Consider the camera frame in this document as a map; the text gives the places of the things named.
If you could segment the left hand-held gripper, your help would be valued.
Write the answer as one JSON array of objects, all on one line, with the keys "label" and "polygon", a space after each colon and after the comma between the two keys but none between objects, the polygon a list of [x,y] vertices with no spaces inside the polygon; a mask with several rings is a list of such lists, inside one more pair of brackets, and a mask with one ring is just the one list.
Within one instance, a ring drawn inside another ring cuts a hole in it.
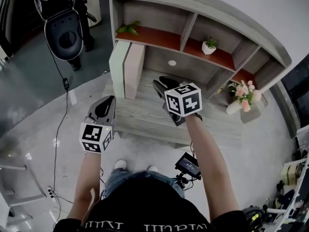
[{"label": "left hand-held gripper", "polygon": [[81,123],[79,142],[84,152],[101,154],[114,138],[116,98],[109,95],[93,103]]}]

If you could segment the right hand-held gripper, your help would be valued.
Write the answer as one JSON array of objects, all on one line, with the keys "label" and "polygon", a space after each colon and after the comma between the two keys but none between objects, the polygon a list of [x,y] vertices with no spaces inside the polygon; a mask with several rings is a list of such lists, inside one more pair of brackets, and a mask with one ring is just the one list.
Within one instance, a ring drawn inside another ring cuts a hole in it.
[{"label": "right hand-held gripper", "polygon": [[163,109],[168,113],[175,126],[185,122],[188,115],[201,117],[201,89],[194,83],[188,83],[180,78],[160,76],[153,81],[153,88],[164,101]]}]

